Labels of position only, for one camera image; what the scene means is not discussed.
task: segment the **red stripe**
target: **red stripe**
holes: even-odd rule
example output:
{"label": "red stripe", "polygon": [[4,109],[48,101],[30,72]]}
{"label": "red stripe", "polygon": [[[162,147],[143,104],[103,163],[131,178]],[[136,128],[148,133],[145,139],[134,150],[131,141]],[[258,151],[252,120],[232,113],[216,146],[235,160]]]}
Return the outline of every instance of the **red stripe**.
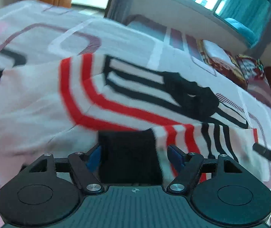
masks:
{"label": "red stripe", "polygon": [[[188,148],[188,152],[200,154],[199,147],[194,139],[194,126],[191,124],[184,124],[185,127],[185,144]],[[206,180],[206,174],[202,173],[200,182]]]}
{"label": "red stripe", "polygon": [[[167,140],[166,140],[166,145],[175,145],[176,144],[176,135],[177,132],[174,129],[173,126],[164,126],[166,132],[167,132]],[[170,163],[170,167],[171,167],[171,171],[174,175],[174,177],[178,176],[178,172],[176,171],[176,169],[174,168],[174,166]]]}
{"label": "red stripe", "polygon": [[180,124],[169,118],[159,116],[148,111],[137,108],[128,107],[114,101],[106,99],[102,94],[98,94],[91,80],[92,54],[84,54],[82,66],[82,86],[88,97],[95,105],[100,106],[105,110],[110,110],[116,113],[135,117],[144,121],[151,122],[157,125],[175,125]]}
{"label": "red stripe", "polygon": [[256,128],[253,128],[253,134],[254,134],[255,143],[258,143],[258,133],[257,133],[257,129]]}
{"label": "red stripe", "polygon": [[93,130],[116,130],[116,131],[126,131],[133,130],[128,127],[120,126],[103,120],[94,119],[92,117],[82,114],[78,108],[74,98],[71,95],[70,91],[70,64],[71,58],[67,58],[61,61],[60,63],[60,93],[63,99],[63,102],[67,108],[68,114],[76,125],[81,125],[86,128]]}

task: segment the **bed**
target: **bed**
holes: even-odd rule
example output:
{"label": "bed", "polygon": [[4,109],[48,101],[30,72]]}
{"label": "bed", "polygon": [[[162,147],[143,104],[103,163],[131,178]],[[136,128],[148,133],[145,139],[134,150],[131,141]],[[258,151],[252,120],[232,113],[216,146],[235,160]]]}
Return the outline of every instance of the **bed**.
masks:
{"label": "bed", "polygon": [[[210,87],[221,102],[244,114],[271,148],[271,108],[206,65],[196,45],[192,36],[139,16],[124,26],[36,0],[0,10],[0,68],[36,66],[95,52],[151,70],[179,72],[188,81]],[[31,153],[0,152],[0,187],[33,159]],[[265,167],[268,174],[262,180],[271,189],[271,165]]]}

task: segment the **metal screw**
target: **metal screw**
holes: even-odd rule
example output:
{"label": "metal screw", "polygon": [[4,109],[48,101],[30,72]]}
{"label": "metal screw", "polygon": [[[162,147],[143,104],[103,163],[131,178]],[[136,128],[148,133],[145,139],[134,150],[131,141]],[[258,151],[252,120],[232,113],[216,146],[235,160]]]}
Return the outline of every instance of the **metal screw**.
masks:
{"label": "metal screw", "polygon": [[92,191],[92,192],[99,191],[101,188],[102,188],[101,185],[96,184],[96,183],[89,184],[86,187],[87,190]]}
{"label": "metal screw", "polygon": [[183,189],[185,189],[184,185],[179,184],[179,183],[174,183],[172,185],[170,185],[169,187],[172,191],[182,191]]}

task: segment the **window sill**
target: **window sill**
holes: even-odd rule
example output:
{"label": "window sill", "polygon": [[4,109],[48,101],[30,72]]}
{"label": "window sill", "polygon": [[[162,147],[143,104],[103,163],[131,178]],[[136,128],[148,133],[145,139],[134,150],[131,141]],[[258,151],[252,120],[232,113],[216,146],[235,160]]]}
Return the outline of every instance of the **window sill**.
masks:
{"label": "window sill", "polygon": [[223,29],[228,31],[230,34],[232,34],[238,40],[243,42],[248,48],[251,47],[250,43],[242,35],[240,35],[232,25],[230,25],[229,23],[226,23],[223,20],[219,19],[216,15],[213,14],[213,12],[211,10],[206,9],[205,7],[203,7],[202,5],[194,2],[193,0],[173,0],[173,1],[176,1],[176,2],[178,2],[180,4],[183,4],[183,5],[187,6],[187,7],[195,10],[196,12],[202,14],[206,18],[212,20],[213,22],[215,22],[216,24],[221,26]]}

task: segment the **ribbed black surface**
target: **ribbed black surface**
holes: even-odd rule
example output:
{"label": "ribbed black surface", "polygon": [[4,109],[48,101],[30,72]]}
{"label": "ribbed black surface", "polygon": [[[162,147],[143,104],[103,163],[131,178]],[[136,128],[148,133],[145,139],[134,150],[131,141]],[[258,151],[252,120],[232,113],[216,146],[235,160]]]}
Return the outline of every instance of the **ribbed black surface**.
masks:
{"label": "ribbed black surface", "polygon": [[102,195],[85,198],[83,204],[72,216],[49,226],[49,228],[86,227],[216,228],[218,226],[200,218],[184,197],[166,194],[161,186],[111,186]]}

